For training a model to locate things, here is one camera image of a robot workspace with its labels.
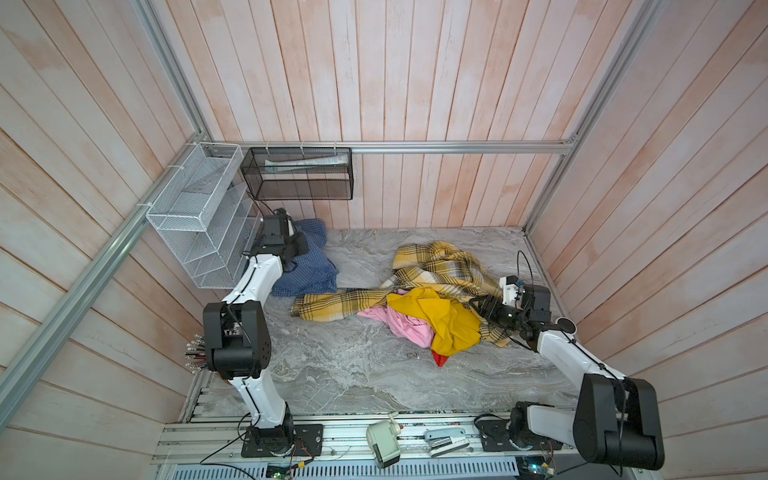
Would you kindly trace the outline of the blue checkered shirt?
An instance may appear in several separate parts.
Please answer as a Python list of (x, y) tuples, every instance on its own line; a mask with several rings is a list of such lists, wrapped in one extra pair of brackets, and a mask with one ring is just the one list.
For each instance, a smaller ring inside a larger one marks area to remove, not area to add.
[(272, 288), (275, 297), (332, 294), (337, 291), (338, 269), (325, 255), (327, 241), (325, 223), (320, 219), (305, 219), (295, 223), (308, 245), (306, 254), (296, 257)]

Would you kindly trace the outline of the yellow plaid cloth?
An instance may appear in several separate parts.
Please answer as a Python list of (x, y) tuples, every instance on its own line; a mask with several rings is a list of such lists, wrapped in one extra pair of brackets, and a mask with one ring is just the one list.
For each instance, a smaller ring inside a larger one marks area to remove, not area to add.
[(376, 289), (347, 289), (332, 294), (299, 296), (291, 307), (291, 315), (306, 321), (342, 320), (375, 305), (388, 306), (387, 295), (403, 295), (419, 287), (432, 288), (443, 298), (458, 300), (482, 322), (481, 340), (503, 348), (510, 343), (511, 333), (483, 320), (468, 305), (476, 296), (498, 294), (498, 282), (470, 253), (443, 241), (408, 244), (398, 248), (392, 276)]

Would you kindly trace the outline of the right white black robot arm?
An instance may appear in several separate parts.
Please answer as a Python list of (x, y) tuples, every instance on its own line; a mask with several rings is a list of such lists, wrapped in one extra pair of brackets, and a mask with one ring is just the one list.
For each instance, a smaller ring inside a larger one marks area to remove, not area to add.
[(610, 367), (576, 338), (577, 326), (553, 317), (550, 292), (505, 277), (495, 294), (468, 302), (493, 332), (539, 354), (579, 390), (574, 410), (519, 401), (506, 426), (518, 450), (568, 445), (588, 463), (658, 471), (665, 451), (654, 387)]

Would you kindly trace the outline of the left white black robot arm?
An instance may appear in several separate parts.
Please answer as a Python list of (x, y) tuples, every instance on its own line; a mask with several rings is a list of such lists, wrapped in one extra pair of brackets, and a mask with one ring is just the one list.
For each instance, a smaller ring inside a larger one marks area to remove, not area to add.
[(294, 444), (294, 427), (289, 406), (268, 370), (272, 344), (263, 304), (285, 268), (307, 253), (308, 245), (284, 209), (263, 218), (260, 226), (234, 289), (204, 309), (204, 367), (234, 387), (243, 400), (250, 414), (246, 439), (282, 455)]

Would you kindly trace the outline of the pink cloth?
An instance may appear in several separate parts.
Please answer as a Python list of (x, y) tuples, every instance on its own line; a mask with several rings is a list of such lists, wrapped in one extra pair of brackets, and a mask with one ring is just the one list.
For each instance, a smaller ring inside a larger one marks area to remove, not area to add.
[(425, 320), (407, 316), (389, 306), (375, 305), (359, 312), (358, 316), (386, 324), (396, 337), (423, 349), (430, 349), (435, 337), (433, 328)]

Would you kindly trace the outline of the red cloth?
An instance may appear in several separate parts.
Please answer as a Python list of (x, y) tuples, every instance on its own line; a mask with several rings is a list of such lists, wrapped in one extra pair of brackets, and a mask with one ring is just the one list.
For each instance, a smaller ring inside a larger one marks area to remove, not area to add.
[(448, 359), (449, 359), (449, 356), (445, 356), (445, 355), (439, 354), (439, 353), (437, 353), (434, 350), (432, 350), (431, 353), (432, 353), (432, 357), (433, 357), (433, 359), (435, 361), (435, 364), (438, 367), (440, 367), (440, 368), (442, 368), (446, 364)]

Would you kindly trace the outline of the black mesh basket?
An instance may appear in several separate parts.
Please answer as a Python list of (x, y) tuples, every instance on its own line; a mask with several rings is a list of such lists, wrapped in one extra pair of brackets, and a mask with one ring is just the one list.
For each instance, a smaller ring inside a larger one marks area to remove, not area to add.
[(354, 166), (348, 148), (251, 147), (240, 166), (260, 201), (349, 201)]

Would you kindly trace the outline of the pink cup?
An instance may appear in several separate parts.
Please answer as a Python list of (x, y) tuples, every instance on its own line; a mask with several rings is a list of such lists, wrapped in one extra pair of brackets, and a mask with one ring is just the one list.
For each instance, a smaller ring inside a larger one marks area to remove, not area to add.
[(564, 333), (574, 335), (577, 331), (577, 325), (567, 317), (559, 317), (556, 320), (557, 327)]

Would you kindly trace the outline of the grey stapler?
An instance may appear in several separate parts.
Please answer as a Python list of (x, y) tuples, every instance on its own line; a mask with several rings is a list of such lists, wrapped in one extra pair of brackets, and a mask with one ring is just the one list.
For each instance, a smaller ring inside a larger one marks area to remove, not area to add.
[(424, 432), (429, 456), (437, 458), (469, 446), (466, 430), (462, 427), (430, 429)]

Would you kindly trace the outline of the red pencil holder with pencils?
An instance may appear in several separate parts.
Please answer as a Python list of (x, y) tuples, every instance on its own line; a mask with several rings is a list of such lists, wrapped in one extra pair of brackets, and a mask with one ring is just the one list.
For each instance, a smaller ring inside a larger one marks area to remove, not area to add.
[(192, 373), (207, 368), (205, 338), (202, 335), (196, 334), (194, 338), (186, 344), (184, 358), (186, 359), (185, 367)]

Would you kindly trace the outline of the white green device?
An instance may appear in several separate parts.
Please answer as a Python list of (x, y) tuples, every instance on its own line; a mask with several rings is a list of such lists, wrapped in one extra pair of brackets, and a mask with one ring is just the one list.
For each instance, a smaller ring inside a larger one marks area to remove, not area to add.
[(380, 469), (388, 468), (400, 461), (401, 450), (398, 442), (400, 432), (400, 425), (392, 419), (374, 423), (366, 429), (367, 444)]

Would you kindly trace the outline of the horizontal aluminium rail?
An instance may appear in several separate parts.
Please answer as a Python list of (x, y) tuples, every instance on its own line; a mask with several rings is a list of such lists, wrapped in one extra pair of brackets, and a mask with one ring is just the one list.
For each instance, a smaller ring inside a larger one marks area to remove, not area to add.
[(235, 145), (243, 150), (264, 149), (335, 151), (348, 149), (352, 154), (566, 154), (575, 146), (563, 140), (496, 140), (496, 141), (239, 141), (204, 142), (212, 148), (228, 148)]

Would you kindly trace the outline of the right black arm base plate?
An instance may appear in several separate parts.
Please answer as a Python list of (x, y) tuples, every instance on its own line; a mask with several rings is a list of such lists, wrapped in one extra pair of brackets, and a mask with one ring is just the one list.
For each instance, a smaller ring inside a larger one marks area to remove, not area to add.
[(485, 452), (559, 451), (563, 448), (561, 442), (541, 436), (513, 438), (509, 424), (509, 420), (494, 415), (481, 415), (473, 420)]

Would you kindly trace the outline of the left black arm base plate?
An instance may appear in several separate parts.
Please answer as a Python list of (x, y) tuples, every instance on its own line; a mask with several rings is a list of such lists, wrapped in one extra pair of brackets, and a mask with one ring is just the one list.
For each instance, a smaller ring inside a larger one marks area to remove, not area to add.
[(249, 427), (244, 436), (243, 458), (287, 457), (291, 455), (320, 456), (323, 426), (306, 424), (278, 426), (270, 429)]

